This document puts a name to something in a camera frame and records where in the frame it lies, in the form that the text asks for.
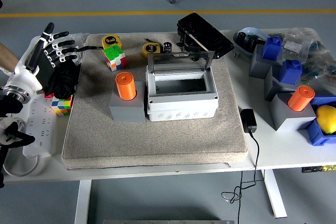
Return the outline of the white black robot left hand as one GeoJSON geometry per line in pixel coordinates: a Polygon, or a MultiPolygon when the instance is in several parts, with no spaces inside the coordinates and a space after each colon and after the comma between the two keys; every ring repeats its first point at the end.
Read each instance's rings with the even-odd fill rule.
{"type": "Polygon", "coordinates": [[[35,93],[67,99],[75,93],[88,34],[53,33],[49,23],[19,60],[4,88],[27,102],[35,93]]]}

